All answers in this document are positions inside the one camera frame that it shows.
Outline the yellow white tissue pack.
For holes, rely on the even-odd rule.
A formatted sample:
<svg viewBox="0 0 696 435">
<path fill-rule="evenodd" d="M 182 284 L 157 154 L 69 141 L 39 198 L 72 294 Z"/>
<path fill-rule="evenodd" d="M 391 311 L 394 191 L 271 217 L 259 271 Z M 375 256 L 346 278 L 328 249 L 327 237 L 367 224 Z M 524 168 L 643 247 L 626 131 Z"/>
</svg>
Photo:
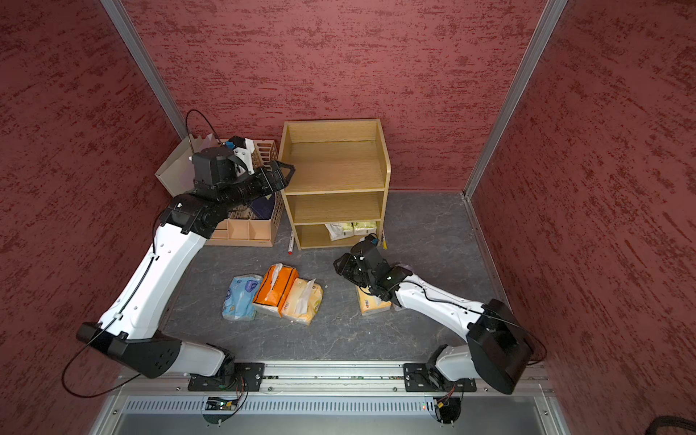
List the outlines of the yellow white tissue pack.
<svg viewBox="0 0 696 435">
<path fill-rule="evenodd" d="M 376 315 L 392 309 L 391 302 L 386 302 L 376 295 L 371 295 L 366 288 L 357 288 L 357 295 L 362 316 Z"/>
</svg>

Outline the beige tissue pack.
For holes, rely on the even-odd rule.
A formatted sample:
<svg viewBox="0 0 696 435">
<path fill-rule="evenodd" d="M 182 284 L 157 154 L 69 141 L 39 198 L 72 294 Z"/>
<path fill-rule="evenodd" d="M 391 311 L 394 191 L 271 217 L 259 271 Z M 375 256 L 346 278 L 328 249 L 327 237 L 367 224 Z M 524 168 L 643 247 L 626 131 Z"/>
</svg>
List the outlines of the beige tissue pack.
<svg viewBox="0 0 696 435">
<path fill-rule="evenodd" d="M 297 278 L 284 302 L 281 315 L 292 322 L 309 326 L 322 304 L 324 290 L 315 279 Z"/>
</svg>

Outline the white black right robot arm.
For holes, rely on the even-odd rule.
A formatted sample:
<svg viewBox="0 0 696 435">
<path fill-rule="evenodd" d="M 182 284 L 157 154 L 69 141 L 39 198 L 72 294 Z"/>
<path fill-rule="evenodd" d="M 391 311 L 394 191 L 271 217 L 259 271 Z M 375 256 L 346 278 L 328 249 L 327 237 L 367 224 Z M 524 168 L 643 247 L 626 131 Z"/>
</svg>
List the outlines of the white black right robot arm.
<svg viewBox="0 0 696 435">
<path fill-rule="evenodd" d="M 463 393 L 472 390 L 467 382 L 480 379 L 499 393 L 514 393 L 535 348 L 531 333 L 508 306 L 498 299 L 484 304 L 437 288 L 409 268 L 389 264 L 377 243 L 371 234 L 335 260 L 337 275 L 367 295 L 429 317 L 465 341 L 439 346 L 425 364 L 406 364 L 406 389 Z"/>
</svg>

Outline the orange tissue pack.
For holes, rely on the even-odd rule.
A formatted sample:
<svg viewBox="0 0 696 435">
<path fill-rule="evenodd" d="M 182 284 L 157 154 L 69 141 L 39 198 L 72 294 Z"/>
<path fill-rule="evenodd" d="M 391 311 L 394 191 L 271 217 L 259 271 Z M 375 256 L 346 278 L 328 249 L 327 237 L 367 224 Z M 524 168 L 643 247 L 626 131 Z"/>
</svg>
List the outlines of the orange tissue pack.
<svg viewBox="0 0 696 435">
<path fill-rule="evenodd" d="M 281 263 L 270 266 L 253 299 L 253 306 L 262 314 L 281 318 L 286 299 L 297 279 L 296 268 Z"/>
</svg>

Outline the blue tissue pack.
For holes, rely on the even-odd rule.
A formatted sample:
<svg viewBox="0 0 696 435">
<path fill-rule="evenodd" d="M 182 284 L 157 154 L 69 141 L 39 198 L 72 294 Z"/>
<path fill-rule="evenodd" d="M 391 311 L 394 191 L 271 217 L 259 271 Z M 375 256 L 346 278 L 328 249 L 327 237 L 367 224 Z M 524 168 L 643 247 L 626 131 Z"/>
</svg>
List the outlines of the blue tissue pack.
<svg viewBox="0 0 696 435">
<path fill-rule="evenodd" d="M 229 285 L 223 306 L 222 317 L 227 321 L 253 321 L 256 309 L 253 300 L 260 288 L 260 275 L 238 275 Z"/>
</svg>

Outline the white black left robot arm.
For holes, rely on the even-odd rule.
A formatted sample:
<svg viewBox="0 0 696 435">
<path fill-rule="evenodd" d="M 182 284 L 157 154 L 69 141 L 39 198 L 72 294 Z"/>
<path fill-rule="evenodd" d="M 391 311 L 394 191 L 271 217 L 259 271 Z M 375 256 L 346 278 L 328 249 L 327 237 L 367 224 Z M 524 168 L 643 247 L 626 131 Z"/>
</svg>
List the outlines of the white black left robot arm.
<svg viewBox="0 0 696 435">
<path fill-rule="evenodd" d="M 229 148 L 213 147 L 191 157 L 193 188 L 175 196 L 156 220 L 152 245 L 129 283 L 96 323 L 76 336 L 142 376 L 188 374 L 192 382 L 219 391 L 239 386 L 233 355 L 217 346 L 183 342 L 159 330 L 164 309 L 193 257 L 234 208 L 284 190 L 294 166 L 270 161 L 250 170 Z"/>
</svg>

